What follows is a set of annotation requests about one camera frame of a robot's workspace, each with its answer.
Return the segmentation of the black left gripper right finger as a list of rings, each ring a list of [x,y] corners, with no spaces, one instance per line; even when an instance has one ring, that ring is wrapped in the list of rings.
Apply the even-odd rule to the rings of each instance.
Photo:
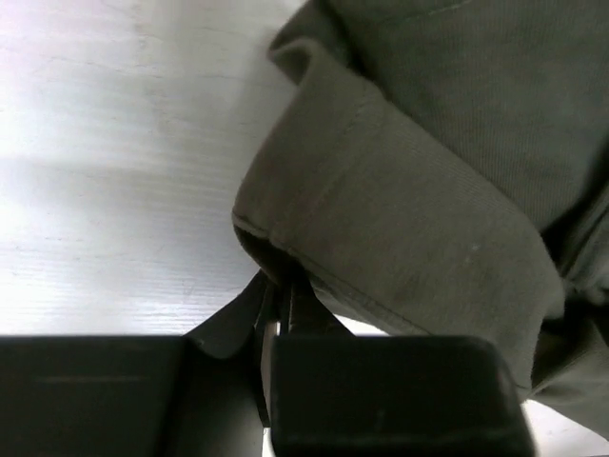
[[[505,362],[463,336],[356,336],[304,277],[284,289],[270,369],[279,456],[532,456]]]

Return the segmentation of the olive green shorts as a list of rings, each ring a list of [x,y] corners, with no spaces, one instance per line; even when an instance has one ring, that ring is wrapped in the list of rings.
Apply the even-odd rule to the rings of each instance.
[[[608,431],[608,5],[308,1],[296,96],[233,224],[386,332],[492,342],[521,396]]]

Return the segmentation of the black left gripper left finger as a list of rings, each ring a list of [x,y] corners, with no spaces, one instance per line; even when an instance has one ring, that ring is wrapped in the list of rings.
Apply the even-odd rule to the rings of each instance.
[[[182,336],[5,336],[5,456],[259,456],[262,339],[274,288],[258,273]]]

